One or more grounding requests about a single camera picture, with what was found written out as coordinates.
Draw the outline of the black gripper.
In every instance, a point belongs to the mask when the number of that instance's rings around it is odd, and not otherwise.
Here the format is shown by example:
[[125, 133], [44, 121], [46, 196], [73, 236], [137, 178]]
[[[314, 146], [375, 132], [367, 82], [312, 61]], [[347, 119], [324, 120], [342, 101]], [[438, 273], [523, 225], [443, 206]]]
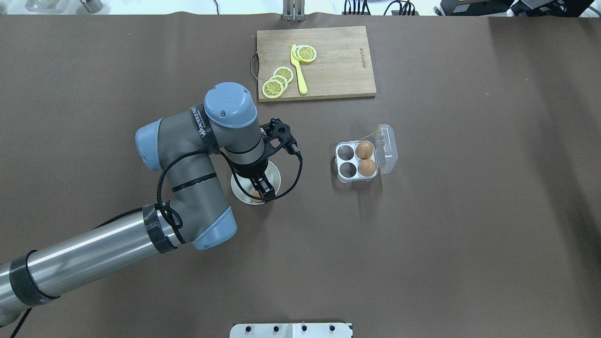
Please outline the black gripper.
[[268, 158], [260, 158], [252, 163], [237, 163], [232, 161], [232, 167], [236, 175], [257, 181], [259, 200], [274, 200], [276, 197], [275, 189], [266, 176], [268, 165]]

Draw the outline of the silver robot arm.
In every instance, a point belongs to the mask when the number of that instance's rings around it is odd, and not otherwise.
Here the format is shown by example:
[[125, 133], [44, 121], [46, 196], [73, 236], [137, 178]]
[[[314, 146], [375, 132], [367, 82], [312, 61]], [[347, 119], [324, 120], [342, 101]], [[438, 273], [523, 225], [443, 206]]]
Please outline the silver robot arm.
[[141, 159], [161, 173], [156, 201], [3, 264], [1, 325], [22, 323], [34, 307], [154, 255], [186, 243], [206, 250], [230, 239], [238, 227], [210, 156], [223, 156], [261, 198], [274, 199], [265, 171], [277, 124], [260, 125], [249, 90], [227, 82], [189, 111], [138, 129]]

